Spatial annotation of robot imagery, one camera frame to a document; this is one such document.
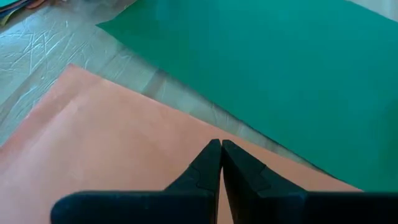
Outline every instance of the craft paper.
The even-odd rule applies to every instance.
[[[0,149],[0,223],[48,223],[79,190],[162,190],[213,138],[307,190],[358,190],[71,65]],[[232,223],[220,192],[219,223]]]
[[[99,25],[327,173],[398,190],[398,24],[344,0],[138,0]]]

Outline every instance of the orange paper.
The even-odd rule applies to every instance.
[[[162,190],[214,138],[307,190],[358,190],[70,65],[0,150],[0,223],[49,223],[79,190]],[[232,223],[222,180],[218,223]]]

